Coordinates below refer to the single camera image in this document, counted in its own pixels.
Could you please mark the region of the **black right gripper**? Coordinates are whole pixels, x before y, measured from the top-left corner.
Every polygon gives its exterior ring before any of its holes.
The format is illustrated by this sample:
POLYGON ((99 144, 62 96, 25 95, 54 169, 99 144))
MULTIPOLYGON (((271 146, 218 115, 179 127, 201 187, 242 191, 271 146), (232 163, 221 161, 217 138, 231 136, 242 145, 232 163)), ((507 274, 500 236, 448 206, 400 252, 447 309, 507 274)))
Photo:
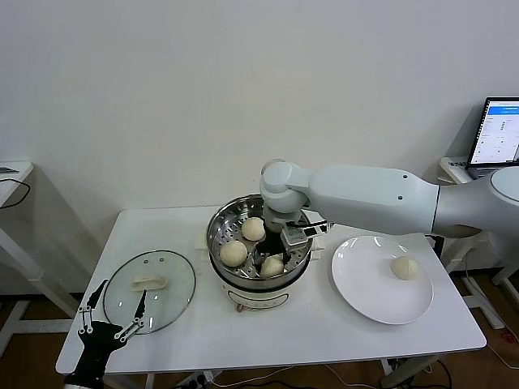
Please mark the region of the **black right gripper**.
POLYGON ((252 264, 256 270, 260 270, 266 258, 278 254, 281 255, 284 272, 293 271, 296 267, 296 253, 285 250, 280 233, 273 233, 267 230, 264 239, 255 244, 255 248, 251 253, 252 264))

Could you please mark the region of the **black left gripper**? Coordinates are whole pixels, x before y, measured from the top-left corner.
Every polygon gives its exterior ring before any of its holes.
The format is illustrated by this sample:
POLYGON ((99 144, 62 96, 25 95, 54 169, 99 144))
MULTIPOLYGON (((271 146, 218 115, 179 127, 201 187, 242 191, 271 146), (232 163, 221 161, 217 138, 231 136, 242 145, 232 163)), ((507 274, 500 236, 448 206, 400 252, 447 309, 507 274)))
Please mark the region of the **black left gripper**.
POLYGON ((108 282, 107 279, 104 279, 97 289, 90 294, 86 303, 78 309, 81 317, 78 336, 83 343, 84 349, 75 370, 68 374, 68 377, 103 377, 110 354, 123 347, 124 343, 144 326, 146 289, 142 292, 134 318, 129 325, 122 327, 117 324, 92 321, 92 312, 97 307, 97 303, 108 282))

